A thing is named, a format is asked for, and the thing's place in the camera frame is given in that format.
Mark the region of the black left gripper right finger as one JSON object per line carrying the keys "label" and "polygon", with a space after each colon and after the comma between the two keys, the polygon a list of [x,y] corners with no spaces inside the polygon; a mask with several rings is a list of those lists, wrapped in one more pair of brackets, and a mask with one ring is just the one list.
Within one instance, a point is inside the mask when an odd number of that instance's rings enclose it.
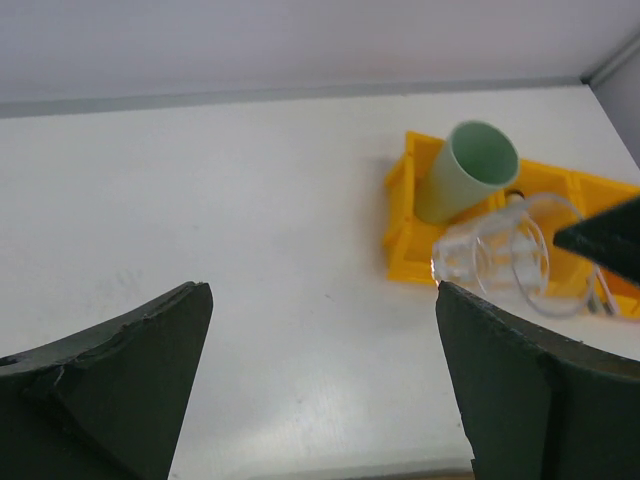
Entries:
{"label": "black left gripper right finger", "polygon": [[476,478],[638,478],[638,361],[448,282],[436,317]]}

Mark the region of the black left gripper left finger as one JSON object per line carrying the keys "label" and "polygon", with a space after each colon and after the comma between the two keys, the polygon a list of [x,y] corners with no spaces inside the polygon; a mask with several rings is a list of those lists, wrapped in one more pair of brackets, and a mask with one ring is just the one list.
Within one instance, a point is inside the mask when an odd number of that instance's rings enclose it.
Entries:
{"label": "black left gripper left finger", "polygon": [[4,479],[166,479],[213,312],[187,282],[1,360]]}

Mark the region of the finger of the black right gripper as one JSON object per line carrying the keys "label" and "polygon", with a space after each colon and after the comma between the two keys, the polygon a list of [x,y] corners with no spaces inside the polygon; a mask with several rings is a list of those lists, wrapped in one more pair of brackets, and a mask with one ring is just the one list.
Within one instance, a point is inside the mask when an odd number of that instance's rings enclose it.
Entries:
{"label": "finger of the black right gripper", "polygon": [[639,286],[639,197],[557,231],[553,244]]}

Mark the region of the clear glass tumbler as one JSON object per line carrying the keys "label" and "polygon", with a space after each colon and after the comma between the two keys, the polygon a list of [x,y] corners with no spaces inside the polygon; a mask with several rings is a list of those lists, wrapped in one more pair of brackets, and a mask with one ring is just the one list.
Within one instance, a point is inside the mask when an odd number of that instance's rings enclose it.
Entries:
{"label": "clear glass tumbler", "polygon": [[436,283],[449,282],[482,298],[503,305],[526,304],[538,314],[551,318],[577,315],[587,309],[594,293],[579,306],[566,302],[537,304],[516,284],[510,270],[514,256],[507,252],[508,228],[515,216],[498,210],[448,228],[432,247],[432,276]]}

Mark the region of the green plastic cup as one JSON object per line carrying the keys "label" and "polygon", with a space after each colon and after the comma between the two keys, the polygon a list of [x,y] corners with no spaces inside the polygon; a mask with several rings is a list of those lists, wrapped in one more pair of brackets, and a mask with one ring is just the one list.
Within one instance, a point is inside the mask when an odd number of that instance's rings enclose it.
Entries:
{"label": "green plastic cup", "polygon": [[510,186],[520,172],[520,155],[497,127],[477,120],[454,127],[416,187],[414,214],[443,224]]}

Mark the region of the yellow bin right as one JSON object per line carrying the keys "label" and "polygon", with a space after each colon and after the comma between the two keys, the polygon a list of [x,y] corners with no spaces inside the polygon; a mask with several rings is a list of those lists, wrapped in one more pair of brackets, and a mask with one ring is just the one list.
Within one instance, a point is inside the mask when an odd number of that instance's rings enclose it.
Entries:
{"label": "yellow bin right", "polygon": [[554,243],[599,266],[620,315],[639,318],[639,188],[585,173],[574,175],[584,219]]}

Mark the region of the yellow bin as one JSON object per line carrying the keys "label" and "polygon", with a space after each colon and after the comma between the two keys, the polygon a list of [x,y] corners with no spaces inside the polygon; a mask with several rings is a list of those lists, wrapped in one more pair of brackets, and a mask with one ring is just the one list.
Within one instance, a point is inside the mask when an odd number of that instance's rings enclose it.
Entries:
{"label": "yellow bin", "polygon": [[554,243],[599,266],[620,315],[639,318],[639,188],[585,173],[574,175],[584,219]]}
{"label": "yellow bin", "polygon": [[414,200],[416,186],[429,173],[443,146],[441,138],[407,132],[404,152],[385,176],[389,219],[382,245],[387,278],[392,281],[435,285],[432,246],[447,227],[420,221],[414,215]]}
{"label": "yellow bin", "polygon": [[498,211],[515,216],[507,252],[516,284],[537,304],[579,306],[593,289],[594,267],[554,244],[557,232],[582,219],[573,172],[523,160],[514,182],[495,197]]}

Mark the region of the yellow bin middle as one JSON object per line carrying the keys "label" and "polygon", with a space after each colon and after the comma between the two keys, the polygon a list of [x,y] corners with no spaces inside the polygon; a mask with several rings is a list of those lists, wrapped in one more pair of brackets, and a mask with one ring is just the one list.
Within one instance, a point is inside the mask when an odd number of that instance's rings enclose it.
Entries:
{"label": "yellow bin middle", "polygon": [[593,289],[594,267],[554,244],[557,232],[582,219],[573,172],[523,160],[514,182],[495,197],[498,211],[515,216],[507,252],[516,284],[537,304],[579,306]]}

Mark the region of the yellow bin left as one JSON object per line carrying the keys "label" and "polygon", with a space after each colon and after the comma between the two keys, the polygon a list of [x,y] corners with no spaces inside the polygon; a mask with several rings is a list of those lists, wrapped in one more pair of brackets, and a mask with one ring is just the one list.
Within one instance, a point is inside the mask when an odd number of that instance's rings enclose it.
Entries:
{"label": "yellow bin left", "polygon": [[387,278],[392,281],[435,285],[432,246],[447,227],[420,221],[414,215],[414,200],[416,186],[429,173],[443,146],[441,138],[407,132],[404,152],[385,176],[389,219],[382,245]]}

